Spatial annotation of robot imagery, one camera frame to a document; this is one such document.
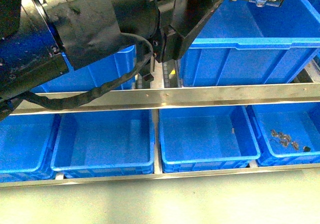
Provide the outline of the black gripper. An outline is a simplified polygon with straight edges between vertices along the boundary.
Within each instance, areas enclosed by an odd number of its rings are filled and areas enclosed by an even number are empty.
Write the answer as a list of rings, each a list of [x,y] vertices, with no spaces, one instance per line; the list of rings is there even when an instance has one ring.
[[[159,21],[150,39],[155,59],[181,59],[223,1],[156,0]]]

